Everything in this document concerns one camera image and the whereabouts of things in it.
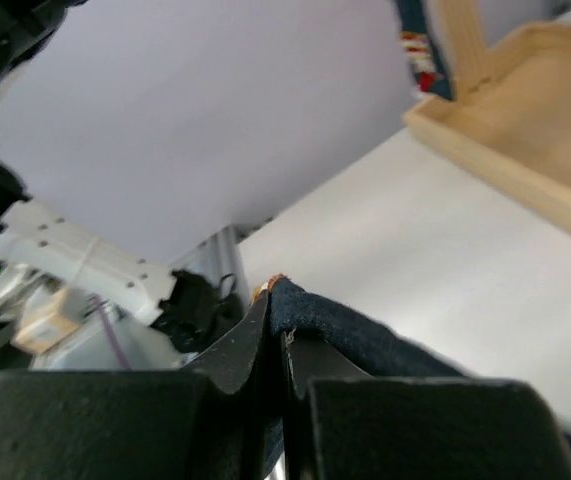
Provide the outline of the wooden hanger stand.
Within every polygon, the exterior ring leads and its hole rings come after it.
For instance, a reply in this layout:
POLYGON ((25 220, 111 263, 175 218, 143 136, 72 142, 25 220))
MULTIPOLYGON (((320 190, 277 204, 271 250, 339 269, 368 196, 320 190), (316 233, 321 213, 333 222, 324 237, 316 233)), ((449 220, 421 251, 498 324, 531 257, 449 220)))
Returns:
POLYGON ((489 47, 475 2, 439 13, 456 97, 415 105, 409 132, 571 234, 571 23, 528 23, 489 47))

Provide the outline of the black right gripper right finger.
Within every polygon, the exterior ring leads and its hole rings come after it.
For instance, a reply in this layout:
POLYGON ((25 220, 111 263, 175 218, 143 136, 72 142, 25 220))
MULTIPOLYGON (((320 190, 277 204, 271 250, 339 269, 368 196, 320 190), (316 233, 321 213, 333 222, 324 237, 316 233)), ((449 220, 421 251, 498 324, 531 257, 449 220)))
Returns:
POLYGON ((373 377, 325 340, 281 338, 290 479, 571 479, 571 450, 528 385, 373 377))

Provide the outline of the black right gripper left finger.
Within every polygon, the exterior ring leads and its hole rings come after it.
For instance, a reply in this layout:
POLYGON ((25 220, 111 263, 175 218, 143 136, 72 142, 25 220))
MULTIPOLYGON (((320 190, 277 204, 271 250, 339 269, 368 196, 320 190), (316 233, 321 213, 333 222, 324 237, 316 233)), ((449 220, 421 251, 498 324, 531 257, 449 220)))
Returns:
POLYGON ((0 479, 261 478, 268 306, 177 370, 0 370, 0 479))

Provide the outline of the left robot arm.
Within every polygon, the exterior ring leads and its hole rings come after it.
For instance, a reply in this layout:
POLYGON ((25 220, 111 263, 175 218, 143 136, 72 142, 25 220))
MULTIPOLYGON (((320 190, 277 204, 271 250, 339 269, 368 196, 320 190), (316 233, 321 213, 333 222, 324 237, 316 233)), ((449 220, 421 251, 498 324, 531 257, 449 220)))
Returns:
MULTIPOLYGON (((0 1, 0 99, 67 1, 0 1)), ((148 262, 31 196, 0 162, 0 320, 36 369, 176 368, 232 329, 249 295, 226 227, 179 268, 148 262)))

